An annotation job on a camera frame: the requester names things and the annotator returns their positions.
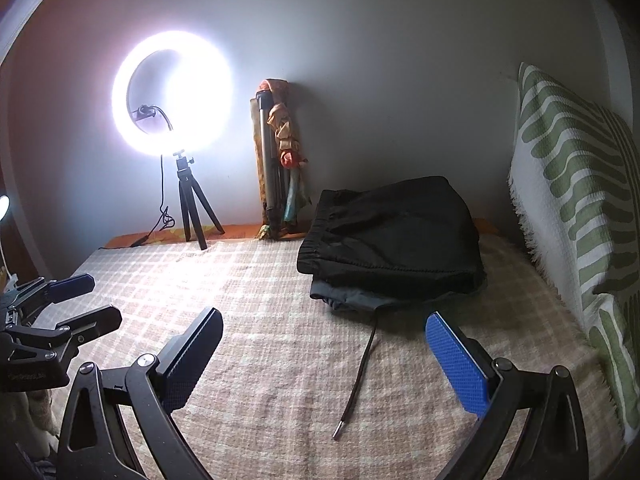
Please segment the drawstring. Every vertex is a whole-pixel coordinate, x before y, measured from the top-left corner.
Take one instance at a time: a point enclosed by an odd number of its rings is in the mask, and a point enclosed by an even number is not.
[[[367,343],[367,347],[364,349],[364,354],[362,354],[362,359],[360,360],[360,368],[358,368],[358,375],[356,376],[356,380],[353,383],[353,388],[351,389],[351,395],[349,396],[349,400],[347,402],[347,406],[342,412],[342,416],[340,417],[340,422],[338,423],[338,427],[335,428],[334,431],[334,440],[338,440],[340,437],[340,432],[344,425],[349,421],[351,417],[351,413],[353,412],[353,406],[355,404],[356,398],[358,396],[358,391],[360,389],[360,381],[362,380],[362,374],[367,367],[367,361],[369,361],[369,354],[371,352],[371,343],[373,343],[373,336],[376,335],[376,327],[378,326],[378,311],[373,311],[373,328],[371,329],[371,335],[369,336],[369,342]]]

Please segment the metal aglet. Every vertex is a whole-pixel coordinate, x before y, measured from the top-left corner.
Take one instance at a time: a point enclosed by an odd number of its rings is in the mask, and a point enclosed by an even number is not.
[[[335,428],[334,436],[332,437],[332,439],[334,439],[334,440],[338,440],[338,437],[340,436],[340,432],[342,431],[342,428],[344,428],[344,422],[341,420],[341,421],[338,423],[338,427],[337,427],[337,428]]]

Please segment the blue clamp pad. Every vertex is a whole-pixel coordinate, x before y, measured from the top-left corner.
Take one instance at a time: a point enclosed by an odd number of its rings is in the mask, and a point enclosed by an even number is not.
[[[464,409],[483,417],[491,402],[487,376],[438,312],[428,317],[425,333],[427,344]]]

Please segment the black cloth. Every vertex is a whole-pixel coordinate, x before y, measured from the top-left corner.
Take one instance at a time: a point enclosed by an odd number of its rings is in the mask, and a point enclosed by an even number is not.
[[[324,190],[297,267],[314,276],[313,298],[368,311],[468,294],[485,278],[478,231],[442,176]]]

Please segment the beige blanket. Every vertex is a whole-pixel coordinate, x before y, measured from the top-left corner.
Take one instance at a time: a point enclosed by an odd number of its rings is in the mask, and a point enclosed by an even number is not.
[[[97,251],[78,270],[95,277],[95,291],[49,307],[38,324],[109,302],[121,309],[121,328],[81,347],[70,367],[75,374],[85,360],[121,367],[158,352],[204,306],[215,306],[225,321],[222,341],[187,406],[174,413],[213,478],[434,478],[475,417],[464,412],[424,341],[426,313],[380,320],[351,423],[334,442],[370,327],[309,298],[310,277],[296,272],[299,246],[244,240],[203,252],[195,244]],[[622,449],[595,352],[525,256],[493,235],[481,236],[481,253],[487,288],[441,309],[493,357],[525,370],[571,370],[594,478]],[[65,390],[55,392],[59,420],[65,399]],[[127,415],[146,473],[160,478]],[[524,415],[488,478],[500,475]]]

